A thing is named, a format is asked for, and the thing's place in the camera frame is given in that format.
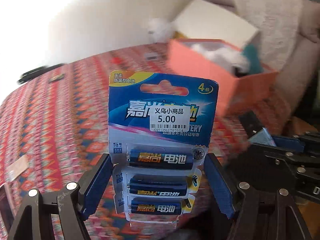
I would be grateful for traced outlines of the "blue battery blister pack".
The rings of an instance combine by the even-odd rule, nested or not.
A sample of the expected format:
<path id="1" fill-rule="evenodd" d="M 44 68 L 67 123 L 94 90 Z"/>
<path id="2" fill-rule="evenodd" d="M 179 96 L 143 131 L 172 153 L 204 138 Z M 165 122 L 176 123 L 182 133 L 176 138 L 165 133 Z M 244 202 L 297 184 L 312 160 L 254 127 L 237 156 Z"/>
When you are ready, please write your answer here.
<path id="1" fill-rule="evenodd" d="M 176 225 L 194 209 L 215 118 L 217 82 L 115 70 L 108 151 L 116 212 L 131 224 Z"/>

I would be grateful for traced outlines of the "white plush toy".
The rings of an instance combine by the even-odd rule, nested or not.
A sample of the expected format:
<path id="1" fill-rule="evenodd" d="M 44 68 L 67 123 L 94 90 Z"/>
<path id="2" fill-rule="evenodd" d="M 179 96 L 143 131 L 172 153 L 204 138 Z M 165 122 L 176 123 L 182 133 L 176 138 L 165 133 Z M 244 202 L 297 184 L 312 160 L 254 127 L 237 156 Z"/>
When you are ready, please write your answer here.
<path id="1" fill-rule="evenodd" d="M 193 44 L 191 49 L 210 62 L 218 64 L 230 74 L 244 76 L 249 73 L 250 62 L 242 52 L 227 47 L 208 50 L 200 43 Z"/>

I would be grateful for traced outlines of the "beige paper packet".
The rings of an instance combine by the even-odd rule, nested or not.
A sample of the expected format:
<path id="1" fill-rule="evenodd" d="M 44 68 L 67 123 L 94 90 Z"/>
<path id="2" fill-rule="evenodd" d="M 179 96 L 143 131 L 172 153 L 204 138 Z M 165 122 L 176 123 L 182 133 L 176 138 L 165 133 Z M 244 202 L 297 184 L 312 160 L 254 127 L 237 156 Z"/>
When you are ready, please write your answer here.
<path id="1" fill-rule="evenodd" d="M 29 167 L 29 160 L 27 155 L 21 156 L 13 164 L 9 165 L 7 170 L 7 182 L 14 181 L 18 176 L 20 176 Z"/>

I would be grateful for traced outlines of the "red patterned tablecloth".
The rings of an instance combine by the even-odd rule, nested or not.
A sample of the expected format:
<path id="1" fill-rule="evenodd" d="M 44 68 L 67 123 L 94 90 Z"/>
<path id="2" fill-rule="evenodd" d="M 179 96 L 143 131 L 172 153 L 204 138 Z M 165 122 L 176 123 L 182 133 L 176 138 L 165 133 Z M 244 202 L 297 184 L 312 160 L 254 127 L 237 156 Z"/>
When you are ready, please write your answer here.
<path id="1" fill-rule="evenodd" d="M 148 61 L 144 54 L 152 52 L 158 59 Z M 52 70 L 8 95 L 1 105 L 1 185 L 7 182 L 9 165 L 25 154 L 29 160 L 28 169 L 7 182 L 15 211 L 30 189 L 59 190 L 77 181 L 107 151 L 110 72 L 172 73 L 167 55 L 162 43 L 112 50 Z M 64 79 L 49 82 L 63 73 Z M 250 109 L 271 134 L 280 134 L 291 114 L 289 103 L 274 88 Z M 247 146 L 238 114 L 215 117 L 210 153 L 230 155 Z M 155 224 L 131 226 L 124 215 L 116 214 L 113 194 L 110 182 L 97 212 L 85 222 L 91 239 L 160 239 L 174 230 Z"/>

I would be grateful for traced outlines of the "orange storage box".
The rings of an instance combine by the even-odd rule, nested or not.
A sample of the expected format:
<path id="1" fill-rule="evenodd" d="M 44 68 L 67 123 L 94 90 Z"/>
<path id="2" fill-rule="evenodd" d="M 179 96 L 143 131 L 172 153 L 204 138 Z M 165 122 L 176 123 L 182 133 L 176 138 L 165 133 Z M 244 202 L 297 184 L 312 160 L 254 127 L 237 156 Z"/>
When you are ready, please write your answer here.
<path id="1" fill-rule="evenodd" d="M 230 115 L 253 106 L 268 98 L 270 87 L 278 72 L 262 63 L 264 71 L 259 74 L 236 77 L 218 63 L 206 59 L 192 50 L 191 46 L 200 43 L 215 50 L 220 48 L 240 49 L 223 40 L 173 39 L 169 42 L 167 64 L 178 75 L 211 79 L 218 83 L 216 114 Z"/>

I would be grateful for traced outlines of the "teal plush item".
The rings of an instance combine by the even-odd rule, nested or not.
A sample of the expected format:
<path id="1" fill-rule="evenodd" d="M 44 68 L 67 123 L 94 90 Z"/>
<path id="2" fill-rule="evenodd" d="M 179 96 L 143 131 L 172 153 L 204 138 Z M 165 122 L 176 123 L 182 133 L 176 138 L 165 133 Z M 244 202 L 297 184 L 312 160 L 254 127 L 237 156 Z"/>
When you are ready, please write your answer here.
<path id="1" fill-rule="evenodd" d="M 242 55 L 249 64 L 248 75 L 260 74 L 264 71 L 258 55 L 258 50 L 253 44 L 248 44 L 242 51 Z"/>

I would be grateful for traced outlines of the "dark flat small item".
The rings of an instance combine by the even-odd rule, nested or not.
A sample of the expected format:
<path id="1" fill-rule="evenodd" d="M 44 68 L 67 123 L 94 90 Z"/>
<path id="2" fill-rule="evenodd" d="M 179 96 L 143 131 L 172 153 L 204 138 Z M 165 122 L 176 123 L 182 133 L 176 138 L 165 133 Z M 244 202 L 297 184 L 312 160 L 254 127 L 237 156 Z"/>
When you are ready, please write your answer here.
<path id="1" fill-rule="evenodd" d="M 56 75 L 56 76 L 50 78 L 49 82 L 51 83 L 51 82 L 60 81 L 60 80 L 64 79 L 64 77 L 65 77 L 64 73 L 63 74 L 59 74 L 59 75 Z"/>

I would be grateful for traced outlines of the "beige sofa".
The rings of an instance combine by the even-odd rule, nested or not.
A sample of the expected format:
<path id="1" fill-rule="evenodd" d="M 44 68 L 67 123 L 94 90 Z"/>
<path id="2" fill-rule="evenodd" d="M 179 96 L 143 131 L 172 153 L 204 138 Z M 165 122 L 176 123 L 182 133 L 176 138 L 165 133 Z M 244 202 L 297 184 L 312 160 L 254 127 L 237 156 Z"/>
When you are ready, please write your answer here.
<path id="1" fill-rule="evenodd" d="M 295 110 L 319 67 L 319 3 L 207 0 L 230 7 L 259 30 L 260 58 L 279 71 L 275 87 Z"/>

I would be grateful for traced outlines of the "white box lid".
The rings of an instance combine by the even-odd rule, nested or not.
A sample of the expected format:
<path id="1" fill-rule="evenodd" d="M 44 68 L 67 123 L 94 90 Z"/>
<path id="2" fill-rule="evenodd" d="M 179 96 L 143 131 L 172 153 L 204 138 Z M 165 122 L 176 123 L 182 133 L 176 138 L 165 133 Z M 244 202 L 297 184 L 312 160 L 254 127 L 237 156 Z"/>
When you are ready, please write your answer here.
<path id="1" fill-rule="evenodd" d="M 236 13 L 204 0 L 192 0 L 172 24 L 188 39 L 221 40 L 239 49 L 259 36 L 258 28 Z"/>

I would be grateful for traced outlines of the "yellow item behind box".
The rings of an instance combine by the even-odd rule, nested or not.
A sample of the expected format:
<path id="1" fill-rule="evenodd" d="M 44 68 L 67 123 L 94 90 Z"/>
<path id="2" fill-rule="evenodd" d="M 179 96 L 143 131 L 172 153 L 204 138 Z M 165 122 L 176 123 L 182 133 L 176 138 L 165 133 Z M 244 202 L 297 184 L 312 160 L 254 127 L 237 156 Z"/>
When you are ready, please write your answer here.
<path id="1" fill-rule="evenodd" d="M 174 39 L 179 39 L 179 38 L 187 38 L 185 35 L 183 35 L 182 33 L 180 33 L 179 31 L 176 31 L 174 33 L 174 36 L 173 36 Z"/>

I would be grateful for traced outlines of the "white fluffy ball toy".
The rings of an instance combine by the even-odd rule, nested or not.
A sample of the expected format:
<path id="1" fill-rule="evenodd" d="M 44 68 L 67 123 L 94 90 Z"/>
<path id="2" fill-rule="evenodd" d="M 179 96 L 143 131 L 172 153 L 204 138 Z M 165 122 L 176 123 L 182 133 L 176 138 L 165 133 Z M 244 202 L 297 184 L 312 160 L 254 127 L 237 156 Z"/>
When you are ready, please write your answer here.
<path id="1" fill-rule="evenodd" d="M 167 43 L 174 34 L 172 23 L 164 18 L 152 18 L 148 22 L 148 34 L 153 43 Z"/>

